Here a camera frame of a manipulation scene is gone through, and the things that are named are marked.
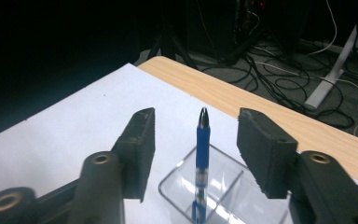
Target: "bolt hole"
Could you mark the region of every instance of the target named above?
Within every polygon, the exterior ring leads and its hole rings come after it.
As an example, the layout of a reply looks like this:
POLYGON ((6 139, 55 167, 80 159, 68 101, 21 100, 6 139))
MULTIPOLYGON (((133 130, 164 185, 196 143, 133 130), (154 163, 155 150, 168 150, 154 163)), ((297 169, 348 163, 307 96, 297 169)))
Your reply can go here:
POLYGON ((3 212, 9 208, 14 207, 21 200, 21 194, 13 192, 0 197, 0 212, 3 212))
POLYGON ((310 155, 310 159, 322 164, 330 163, 330 159, 328 159, 325 155, 314 153, 310 155))
POLYGON ((110 157, 107 155, 98 155, 92 159, 92 162, 95 164, 104 164, 110 161, 110 157))

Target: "pen holder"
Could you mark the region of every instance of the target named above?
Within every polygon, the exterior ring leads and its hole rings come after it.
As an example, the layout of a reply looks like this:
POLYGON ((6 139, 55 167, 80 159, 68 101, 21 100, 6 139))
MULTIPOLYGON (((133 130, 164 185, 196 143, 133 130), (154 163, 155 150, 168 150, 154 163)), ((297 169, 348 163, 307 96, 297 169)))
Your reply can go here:
MULTIPOLYGON (((205 223, 293 223, 289 200, 269 200, 241 163, 210 146, 205 223)), ((193 148, 159 183, 172 223, 194 223, 196 149, 193 148)))

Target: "white paper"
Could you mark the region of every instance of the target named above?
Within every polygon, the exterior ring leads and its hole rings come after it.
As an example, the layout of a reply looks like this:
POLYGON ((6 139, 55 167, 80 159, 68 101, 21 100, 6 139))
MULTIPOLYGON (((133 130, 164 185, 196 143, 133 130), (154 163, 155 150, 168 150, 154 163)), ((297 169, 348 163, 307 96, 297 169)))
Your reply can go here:
POLYGON ((40 197, 77 179, 83 160, 110 150, 135 112, 154 107, 156 153, 145 200, 125 200, 126 223, 171 223, 158 184, 196 145, 203 106, 211 144, 243 163, 236 119, 127 64, 0 133, 0 190, 29 187, 40 197))

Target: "blue pen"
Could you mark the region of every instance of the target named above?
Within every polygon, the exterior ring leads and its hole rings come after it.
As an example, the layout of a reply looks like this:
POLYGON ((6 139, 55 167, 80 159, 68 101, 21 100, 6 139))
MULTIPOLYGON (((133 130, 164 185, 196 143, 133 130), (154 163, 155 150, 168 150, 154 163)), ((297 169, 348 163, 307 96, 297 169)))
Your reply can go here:
POLYGON ((204 223, 206 218, 210 135, 208 110, 203 107, 197 127, 196 192, 192 204, 192 218, 195 223, 204 223))

